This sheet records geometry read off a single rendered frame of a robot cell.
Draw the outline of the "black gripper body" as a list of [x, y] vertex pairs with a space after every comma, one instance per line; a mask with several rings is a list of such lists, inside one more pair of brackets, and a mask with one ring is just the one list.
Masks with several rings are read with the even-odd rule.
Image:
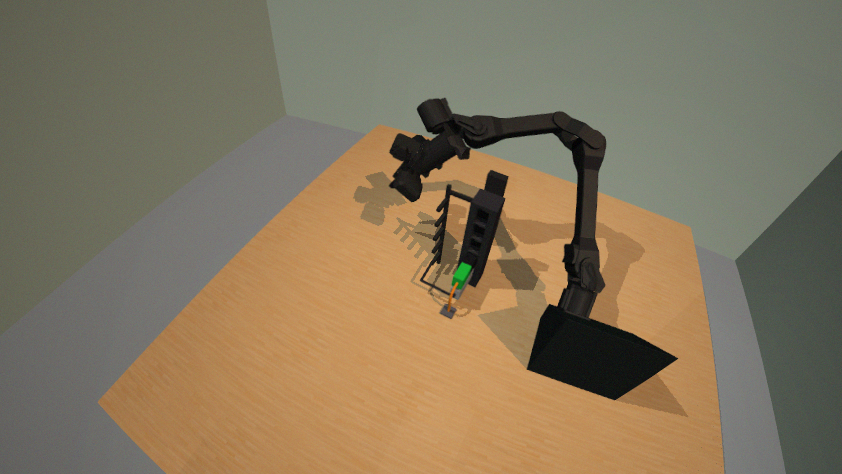
[[421, 149], [423, 148], [422, 156], [418, 158], [411, 168], [408, 167], [407, 171], [400, 172], [393, 183], [394, 188], [410, 202], [414, 202], [420, 198], [423, 185], [420, 175], [426, 179], [429, 177], [430, 171], [435, 168], [438, 170], [442, 169], [444, 163], [432, 154], [429, 139], [426, 140], [422, 135], [415, 135], [412, 139], [420, 143], [426, 141], [421, 147]]

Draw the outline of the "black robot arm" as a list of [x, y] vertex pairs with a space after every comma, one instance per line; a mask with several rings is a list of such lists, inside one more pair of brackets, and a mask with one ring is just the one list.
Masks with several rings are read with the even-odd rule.
[[[572, 151], [578, 178], [575, 233], [571, 244], [564, 245], [562, 262], [568, 285], [557, 307], [592, 320], [588, 317], [596, 297], [606, 286], [599, 271], [600, 253], [595, 239], [598, 173], [606, 149], [602, 133], [559, 111], [513, 118], [453, 114], [446, 98], [428, 99], [417, 107], [417, 112], [426, 130], [438, 134], [430, 141], [430, 149], [442, 162], [456, 155], [459, 160], [469, 159], [471, 148], [479, 149], [500, 140], [548, 133], [555, 134]], [[425, 142], [398, 133], [390, 154], [400, 161], [408, 160], [406, 165], [411, 168], [422, 156]]]

